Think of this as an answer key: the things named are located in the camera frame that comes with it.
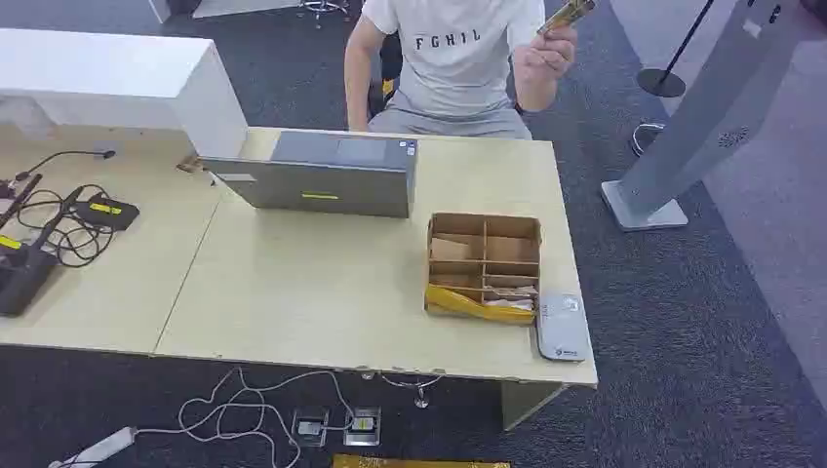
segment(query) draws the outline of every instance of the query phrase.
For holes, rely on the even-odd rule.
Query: black chair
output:
[[[402,44],[399,33],[385,37],[379,50],[381,62],[381,80],[372,81],[368,88],[368,113],[371,118],[385,109],[388,101],[396,92],[396,79],[402,73]]]

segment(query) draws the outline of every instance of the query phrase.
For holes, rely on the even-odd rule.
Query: laptop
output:
[[[268,160],[202,158],[256,208],[409,217],[417,141],[282,132]]]

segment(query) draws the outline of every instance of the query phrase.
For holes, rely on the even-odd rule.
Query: cardboard box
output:
[[[428,283],[484,304],[539,295],[540,224],[533,217],[436,213],[428,225]],[[533,288],[534,293],[508,290]],[[429,313],[452,314],[425,303]]]

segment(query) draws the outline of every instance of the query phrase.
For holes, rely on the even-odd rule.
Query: yellow sticker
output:
[[[332,195],[330,193],[313,193],[313,192],[301,192],[301,198],[312,198],[315,200],[338,200],[338,196]]]
[[[393,80],[385,80],[382,82],[382,95],[387,96],[393,91]]]
[[[118,215],[123,211],[120,208],[107,207],[106,205],[101,205],[100,203],[92,203],[89,205],[89,208],[98,212],[109,213],[111,215]]]
[[[0,236],[0,246],[8,247],[9,249],[19,249],[21,243],[6,236]]]

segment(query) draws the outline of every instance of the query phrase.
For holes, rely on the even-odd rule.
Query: yellow mat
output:
[[[479,461],[408,461],[358,455],[334,455],[333,468],[511,468],[510,463]]]

